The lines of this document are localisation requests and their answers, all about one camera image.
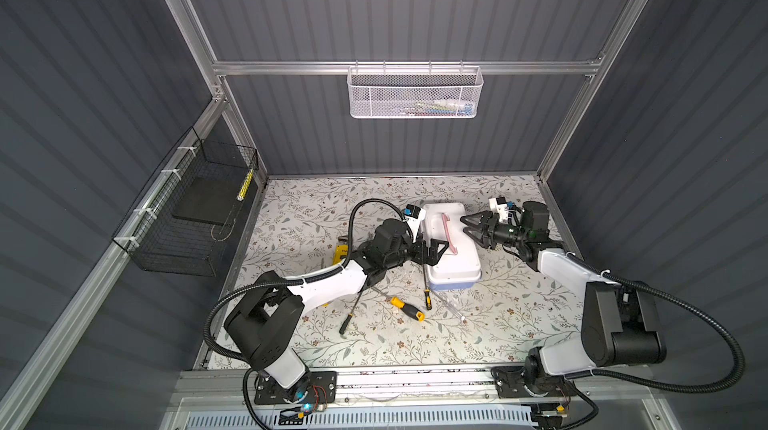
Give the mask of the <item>white blue tool box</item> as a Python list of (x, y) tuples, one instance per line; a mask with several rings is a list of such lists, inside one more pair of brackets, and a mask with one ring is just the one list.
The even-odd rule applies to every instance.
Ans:
[(475, 242), (463, 231), (460, 218), (466, 214), (460, 202), (424, 205), (423, 235), (428, 240), (444, 240), (447, 248), (435, 265), (426, 265), (431, 290), (468, 289), (482, 278), (482, 268)]

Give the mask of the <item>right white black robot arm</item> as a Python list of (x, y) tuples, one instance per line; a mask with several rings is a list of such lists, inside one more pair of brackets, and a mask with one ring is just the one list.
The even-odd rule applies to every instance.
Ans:
[(565, 376), (614, 365), (660, 363), (666, 347), (652, 298), (613, 282), (550, 237), (549, 209), (536, 201), (510, 204), (507, 216), (484, 210), (462, 216), (463, 231), (485, 249), (501, 246), (531, 269), (554, 279), (583, 303), (580, 335), (529, 351), (521, 373), (533, 396), (545, 396)]

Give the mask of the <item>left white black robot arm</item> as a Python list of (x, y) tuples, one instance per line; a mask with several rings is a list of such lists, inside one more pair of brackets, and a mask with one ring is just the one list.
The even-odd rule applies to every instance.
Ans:
[(301, 402), (310, 393), (311, 372), (291, 340), (302, 317), (376, 286), (408, 261), (435, 265), (448, 248), (446, 240), (426, 240), (407, 222), (386, 219), (372, 239), (330, 269), (293, 279), (263, 274), (227, 315), (223, 329), (252, 370), (268, 376), (289, 402)]

